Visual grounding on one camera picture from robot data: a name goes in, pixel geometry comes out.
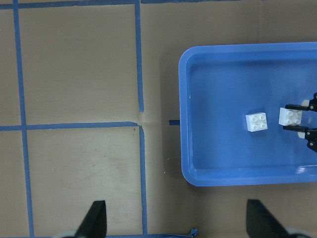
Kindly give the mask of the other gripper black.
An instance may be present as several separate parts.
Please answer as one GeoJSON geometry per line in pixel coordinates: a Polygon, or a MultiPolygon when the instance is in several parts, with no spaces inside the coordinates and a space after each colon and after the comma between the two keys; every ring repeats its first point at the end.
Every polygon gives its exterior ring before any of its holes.
{"type": "Polygon", "coordinates": [[[311,112],[311,116],[308,118],[308,125],[287,125],[283,126],[284,130],[298,132],[300,139],[307,141],[307,147],[313,151],[317,150],[317,93],[315,92],[313,98],[310,100],[304,100],[301,105],[288,104],[285,106],[289,110],[298,110],[311,112]]]}

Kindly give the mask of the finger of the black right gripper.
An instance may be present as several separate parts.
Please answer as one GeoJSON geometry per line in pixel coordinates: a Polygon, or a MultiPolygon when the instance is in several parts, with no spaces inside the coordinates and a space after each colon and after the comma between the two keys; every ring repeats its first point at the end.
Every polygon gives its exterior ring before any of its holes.
{"type": "Polygon", "coordinates": [[[247,201],[246,231],[250,238],[292,237],[258,199],[247,201]]]}

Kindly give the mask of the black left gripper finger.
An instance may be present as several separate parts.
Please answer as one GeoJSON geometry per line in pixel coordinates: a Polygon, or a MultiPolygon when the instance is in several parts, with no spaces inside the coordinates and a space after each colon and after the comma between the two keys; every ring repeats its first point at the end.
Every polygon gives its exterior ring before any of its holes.
{"type": "Polygon", "coordinates": [[[75,233],[76,238],[105,238],[106,225],[106,202],[94,201],[75,233]]]}

